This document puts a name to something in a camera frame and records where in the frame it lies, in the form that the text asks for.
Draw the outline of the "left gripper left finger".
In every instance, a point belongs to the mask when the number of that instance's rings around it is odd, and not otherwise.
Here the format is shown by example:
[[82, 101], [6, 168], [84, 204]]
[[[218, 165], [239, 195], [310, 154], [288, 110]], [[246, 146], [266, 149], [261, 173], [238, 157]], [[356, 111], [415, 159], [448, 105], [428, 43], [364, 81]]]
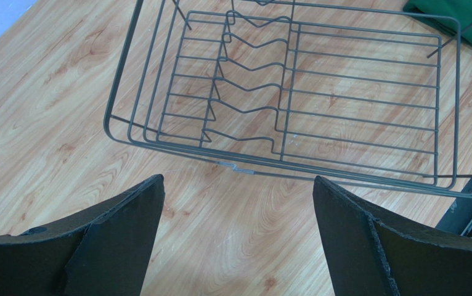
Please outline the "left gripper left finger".
[[140, 295], [165, 201], [153, 175], [89, 208], [0, 236], [0, 295]]

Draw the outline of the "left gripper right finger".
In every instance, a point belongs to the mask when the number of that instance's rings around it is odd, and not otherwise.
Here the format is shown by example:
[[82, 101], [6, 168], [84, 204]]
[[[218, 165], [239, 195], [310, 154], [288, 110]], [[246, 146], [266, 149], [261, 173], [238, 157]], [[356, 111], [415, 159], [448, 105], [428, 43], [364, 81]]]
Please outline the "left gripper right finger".
[[313, 202], [336, 295], [472, 295], [472, 238], [417, 223], [321, 176]]

